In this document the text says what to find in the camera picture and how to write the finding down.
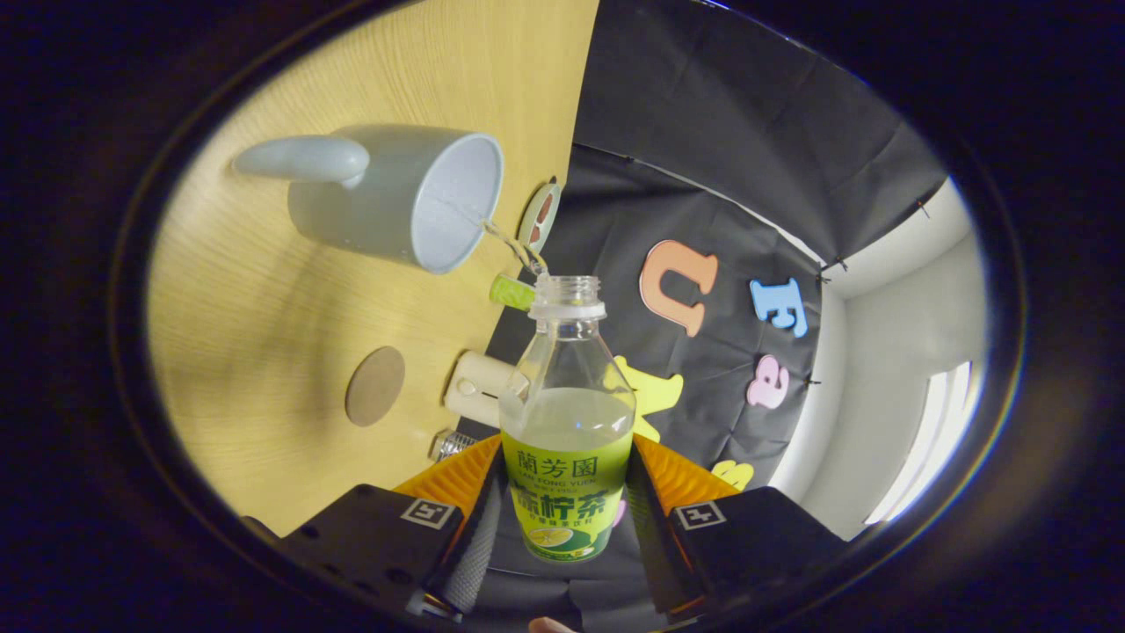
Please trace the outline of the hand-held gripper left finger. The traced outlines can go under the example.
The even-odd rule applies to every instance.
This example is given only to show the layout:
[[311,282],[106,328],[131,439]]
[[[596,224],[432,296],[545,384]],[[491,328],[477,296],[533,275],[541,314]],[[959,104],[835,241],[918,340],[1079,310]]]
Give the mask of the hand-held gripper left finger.
[[382,613],[460,622],[489,569],[505,485],[493,436],[396,489],[353,486],[279,544]]

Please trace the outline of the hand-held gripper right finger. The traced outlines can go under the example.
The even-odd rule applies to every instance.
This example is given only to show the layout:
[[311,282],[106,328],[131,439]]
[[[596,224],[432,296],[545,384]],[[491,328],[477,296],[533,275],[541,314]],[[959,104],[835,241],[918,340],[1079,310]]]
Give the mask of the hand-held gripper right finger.
[[632,440],[627,492],[652,602],[667,616],[785,600],[847,546],[772,486],[739,491],[642,436]]

